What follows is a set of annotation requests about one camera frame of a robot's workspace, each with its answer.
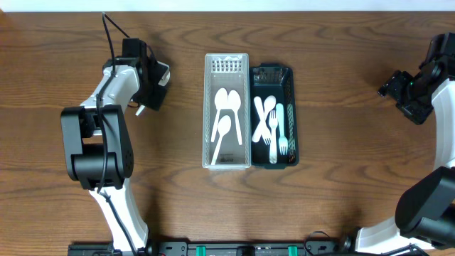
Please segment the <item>pink-white plastic fork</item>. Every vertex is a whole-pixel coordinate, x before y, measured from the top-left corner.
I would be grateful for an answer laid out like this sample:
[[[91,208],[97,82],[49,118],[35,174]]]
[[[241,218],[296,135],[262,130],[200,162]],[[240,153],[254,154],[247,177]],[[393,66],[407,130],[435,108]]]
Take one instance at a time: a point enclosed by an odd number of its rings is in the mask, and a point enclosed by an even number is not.
[[[253,132],[252,140],[254,143],[257,143],[260,138],[263,138],[264,143],[269,145],[271,142],[271,134],[267,128],[265,118],[264,118],[264,107],[262,104],[262,99],[259,96],[254,98],[254,104],[259,116],[259,124],[257,125],[256,130]]]

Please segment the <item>mint green plastic fork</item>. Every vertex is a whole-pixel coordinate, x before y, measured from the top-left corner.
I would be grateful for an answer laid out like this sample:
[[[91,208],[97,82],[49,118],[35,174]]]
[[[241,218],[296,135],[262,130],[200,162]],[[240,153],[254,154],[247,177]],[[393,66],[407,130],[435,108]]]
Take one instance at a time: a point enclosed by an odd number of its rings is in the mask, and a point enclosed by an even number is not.
[[[280,150],[280,154],[282,156],[285,156],[288,154],[289,143],[288,143],[288,139],[285,136],[284,106],[282,103],[278,103],[276,105],[276,111],[277,111],[278,126],[279,126],[279,139],[278,139],[279,150]]]

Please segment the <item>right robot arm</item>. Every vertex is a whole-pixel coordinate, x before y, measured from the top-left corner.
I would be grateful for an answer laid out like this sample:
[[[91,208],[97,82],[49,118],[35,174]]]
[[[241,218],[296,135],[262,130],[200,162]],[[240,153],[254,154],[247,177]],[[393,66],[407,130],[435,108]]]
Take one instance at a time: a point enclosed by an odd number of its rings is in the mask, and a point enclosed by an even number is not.
[[[411,76],[397,71],[379,91],[416,124],[436,116],[433,171],[401,196],[394,217],[361,228],[345,250],[367,255],[454,247],[454,58],[425,60]]]

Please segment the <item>white plastic spoon bottom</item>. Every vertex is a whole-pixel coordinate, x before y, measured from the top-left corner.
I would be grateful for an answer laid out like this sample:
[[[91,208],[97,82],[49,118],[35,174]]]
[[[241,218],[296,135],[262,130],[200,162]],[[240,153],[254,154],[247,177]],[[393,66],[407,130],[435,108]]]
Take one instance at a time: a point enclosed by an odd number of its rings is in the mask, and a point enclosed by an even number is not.
[[[219,155],[219,151],[220,151],[220,147],[221,147],[221,144],[222,144],[223,137],[230,131],[230,128],[231,128],[231,118],[228,115],[225,115],[218,122],[219,138],[218,138],[218,142],[216,144],[215,151],[214,151],[214,154],[213,154],[213,158],[212,158],[212,161],[211,161],[212,165],[216,164],[216,161],[217,161],[218,155]]]

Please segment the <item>cream plastic fork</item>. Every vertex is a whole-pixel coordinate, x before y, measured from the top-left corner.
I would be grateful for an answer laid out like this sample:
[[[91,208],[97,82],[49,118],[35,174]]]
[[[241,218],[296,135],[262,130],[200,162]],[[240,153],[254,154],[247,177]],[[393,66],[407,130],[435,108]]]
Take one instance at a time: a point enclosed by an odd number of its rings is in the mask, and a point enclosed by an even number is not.
[[[277,136],[276,128],[278,126],[277,113],[272,110],[269,113],[269,127],[271,129],[271,142],[269,147],[269,162],[271,164],[277,163]]]

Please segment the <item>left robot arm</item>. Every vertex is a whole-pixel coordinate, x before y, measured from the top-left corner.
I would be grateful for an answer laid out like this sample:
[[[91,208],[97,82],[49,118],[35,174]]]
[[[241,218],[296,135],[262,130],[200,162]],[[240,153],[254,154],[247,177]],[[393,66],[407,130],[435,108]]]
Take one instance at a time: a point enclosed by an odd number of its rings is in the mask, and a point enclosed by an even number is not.
[[[69,177],[98,203],[112,234],[109,247],[71,246],[70,254],[145,255],[151,251],[130,178],[134,152],[124,113],[131,102],[158,110],[170,78],[167,64],[153,58],[117,57],[102,69],[94,92],[60,115]]]

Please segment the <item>pink-white plastic spoon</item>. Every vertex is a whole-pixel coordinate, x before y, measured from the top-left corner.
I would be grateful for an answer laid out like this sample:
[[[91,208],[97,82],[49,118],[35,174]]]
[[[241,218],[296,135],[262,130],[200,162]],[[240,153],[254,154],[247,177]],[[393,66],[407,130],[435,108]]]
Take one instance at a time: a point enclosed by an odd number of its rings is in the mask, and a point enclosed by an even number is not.
[[[267,120],[267,116],[269,112],[275,107],[276,105],[276,97],[273,95],[268,96],[264,102],[262,102],[264,107],[264,118],[265,122]]]

